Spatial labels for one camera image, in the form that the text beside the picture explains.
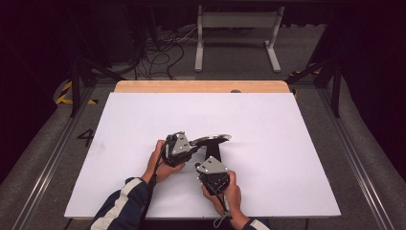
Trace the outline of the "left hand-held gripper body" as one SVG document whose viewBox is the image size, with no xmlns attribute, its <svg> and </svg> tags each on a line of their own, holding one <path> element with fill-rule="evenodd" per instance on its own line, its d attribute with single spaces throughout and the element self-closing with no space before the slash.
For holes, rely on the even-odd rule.
<svg viewBox="0 0 406 230">
<path fill-rule="evenodd" d="M 189 161 L 197 150 L 198 146 L 188 141 L 185 132 L 179 131 L 167 136 L 160 155 L 167 165 L 174 168 Z"/>
</svg>

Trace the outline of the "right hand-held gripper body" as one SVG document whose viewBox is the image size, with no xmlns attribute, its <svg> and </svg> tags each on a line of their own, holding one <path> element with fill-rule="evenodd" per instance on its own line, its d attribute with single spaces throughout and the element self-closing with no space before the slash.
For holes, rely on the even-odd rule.
<svg viewBox="0 0 406 230">
<path fill-rule="evenodd" d="M 195 164 L 199 173 L 198 179 L 206 187 L 211 196 L 222 194 L 230 184 L 228 168 L 213 156 L 203 163 Z"/>
</svg>

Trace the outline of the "black cloth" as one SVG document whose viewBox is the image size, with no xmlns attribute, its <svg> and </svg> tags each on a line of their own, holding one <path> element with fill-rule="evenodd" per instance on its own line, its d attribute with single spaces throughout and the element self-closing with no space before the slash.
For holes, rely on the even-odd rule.
<svg viewBox="0 0 406 230">
<path fill-rule="evenodd" d="M 220 148 L 219 143 L 217 141 L 210 141 L 206 145 L 205 159 L 209 159 L 211 156 L 216 160 L 221 161 Z"/>
</svg>

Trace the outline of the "person's left hand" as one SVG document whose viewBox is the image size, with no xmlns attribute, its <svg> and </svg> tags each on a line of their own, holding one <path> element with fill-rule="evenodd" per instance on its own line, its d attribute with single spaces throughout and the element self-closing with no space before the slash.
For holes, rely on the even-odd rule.
<svg viewBox="0 0 406 230">
<path fill-rule="evenodd" d="M 179 173 L 185 167 L 185 163 L 182 163 L 176 167 L 168 166 L 162 160 L 158 160 L 162 146 L 165 144 L 164 140 L 158 140 L 155 146 L 155 150 L 151 154 L 147 162 L 147 168 L 141 178 L 148 183 L 150 179 L 156 175 L 156 182 L 160 183 L 170 177 L 172 174 Z"/>
</svg>

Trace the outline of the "person's right hand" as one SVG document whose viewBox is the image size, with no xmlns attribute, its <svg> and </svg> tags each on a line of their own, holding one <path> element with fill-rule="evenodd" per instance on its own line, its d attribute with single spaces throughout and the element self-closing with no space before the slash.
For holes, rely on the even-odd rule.
<svg viewBox="0 0 406 230">
<path fill-rule="evenodd" d="M 231 223 L 233 225 L 244 225 L 245 222 L 249 219 L 242 213 L 240 209 L 241 191 L 239 186 L 237 185 L 237 176 L 236 173 L 233 171 L 228 171 L 228 175 L 230 176 L 230 184 L 224 191 L 224 195 L 228 199 L 229 211 L 232 217 Z M 214 205 L 214 209 L 220 215 L 224 215 L 225 211 L 218 198 L 216 196 L 210 195 L 204 185 L 201 186 L 201 189 L 203 196 L 206 197 Z"/>
</svg>

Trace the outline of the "wooden table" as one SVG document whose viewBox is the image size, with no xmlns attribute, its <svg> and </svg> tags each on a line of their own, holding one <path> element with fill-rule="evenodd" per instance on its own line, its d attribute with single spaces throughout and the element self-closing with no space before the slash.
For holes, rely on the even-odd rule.
<svg viewBox="0 0 406 230">
<path fill-rule="evenodd" d="M 283 80 L 121 80 L 116 93 L 289 93 Z"/>
</svg>

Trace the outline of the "black metal stand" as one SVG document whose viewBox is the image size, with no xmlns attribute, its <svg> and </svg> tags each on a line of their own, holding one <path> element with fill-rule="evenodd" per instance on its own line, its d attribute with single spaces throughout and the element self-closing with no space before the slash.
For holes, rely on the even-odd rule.
<svg viewBox="0 0 406 230">
<path fill-rule="evenodd" d="M 80 96 L 80 83 L 83 82 L 86 87 L 94 87 L 97 83 L 95 74 L 92 69 L 96 69 L 101 72 L 104 76 L 107 76 L 115 81 L 123 81 L 124 78 L 120 75 L 102 67 L 97 62 L 79 57 L 71 63 L 71 78 L 72 90 L 73 90 L 73 108 L 71 112 L 71 117 L 75 117 L 79 113 L 81 107 L 81 96 Z"/>
<path fill-rule="evenodd" d="M 336 59 L 325 59 L 320 62 L 314 63 L 309 65 L 305 70 L 309 70 L 310 72 L 316 69 L 321 68 L 321 72 L 317 75 L 314 85 L 317 88 L 326 88 L 327 84 L 332 81 L 332 94 L 330 100 L 330 106 L 333 111 L 333 114 L 339 118 L 339 98 L 340 98 L 340 87 L 341 87 L 341 73 L 342 68 L 340 63 Z M 308 74 L 301 74 L 295 76 L 293 78 L 288 78 L 285 80 L 287 84 L 291 84 L 295 81 L 298 81 L 304 77 L 308 76 Z"/>
</svg>

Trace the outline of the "yellow black floor tape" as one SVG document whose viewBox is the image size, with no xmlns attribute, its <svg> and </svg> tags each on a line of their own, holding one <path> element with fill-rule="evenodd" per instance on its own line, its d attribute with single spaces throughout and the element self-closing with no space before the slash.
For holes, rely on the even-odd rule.
<svg viewBox="0 0 406 230">
<path fill-rule="evenodd" d="M 311 71 L 311 72 L 310 72 L 309 70 L 293 71 L 293 72 L 291 72 L 291 73 L 288 75 L 288 77 L 289 77 L 289 78 L 293 78 L 293 77 L 298 76 L 298 75 L 301 75 L 301 74 L 303 74 L 303 73 L 308 74 L 308 75 L 319 75 L 320 72 L 321 72 L 321 68 L 316 69 L 316 70 L 313 70 L 313 71 Z"/>
<path fill-rule="evenodd" d="M 67 99 L 67 93 L 72 87 L 72 82 L 68 80 L 65 85 L 62 87 L 59 96 L 56 98 L 56 104 L 72 104 L 74 101 L 72 99 Z"/>
</svg>

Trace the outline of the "white metal stand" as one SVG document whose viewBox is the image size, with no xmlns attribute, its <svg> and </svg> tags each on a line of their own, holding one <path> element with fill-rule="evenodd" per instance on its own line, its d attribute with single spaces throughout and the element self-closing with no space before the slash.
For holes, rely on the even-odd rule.
<svg viewBox="0 0 406 230">
<path fill-rule="evenodd" d="M 201 72 L 203 70 L 204 56 L 204 28 L 261 28 L 269 29 L 271 32 L 270 38 L 264 41 L 264 46 L 268 54 L 268 58 L 275 73 L 280 73 L 281 66 L 277 59 L 274 45 L 282 24 L 284 7 L 279 7 L 273 11 L 204 11 L 202 6 L 198 7 L 197 12 L 197 46 L 195 54 L 194 71 Z"/>
</svg>

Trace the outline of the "aluminium floor rail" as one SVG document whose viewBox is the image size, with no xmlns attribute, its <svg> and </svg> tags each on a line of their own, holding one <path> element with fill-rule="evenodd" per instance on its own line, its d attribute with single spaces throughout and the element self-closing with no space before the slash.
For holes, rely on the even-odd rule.
<svg viewBox="0 0 406 230">
<path fill-rule="evenodd" d="M 335 115 L 331 108 L 332 100 L 329 98 L 328 92 L 325 89 L 318 89 L 317 92 L 345 147 L 346 157 L 349 161 L 350 167 L 359 184 L 362 194 L 372 211 L 372 215 L 379 230 L 395 230 L 395 227 L 363 166 L 341 119 Z"/>
<path fill-rule="evenodd" d="M 56 145 L 48 158 L 48 161 L 42 170 L 40 176 L 36 180 L 34 187 L 28 197 L 22 211 L 20 212 L 18 218 L 16 219 L 11 230 L 26 230 L 31 219 L 33 218 L 34 212 L 38 207 L 42 197 L 44 196 L 54 174 L 56 168 L 61 160 L 63 153 L 66 150 L 68 140 L 73 132 L 75 125 L 77 124 L 79 117 L 86 107 L 90 97 L 92 96 L 95 88 L 94 87 L 84 87 L 82 96 L 79 98 L 80 106 L 78 111 L 73 117 L 70 117 L 66 125 L 56 142 Z"/>
</svg>

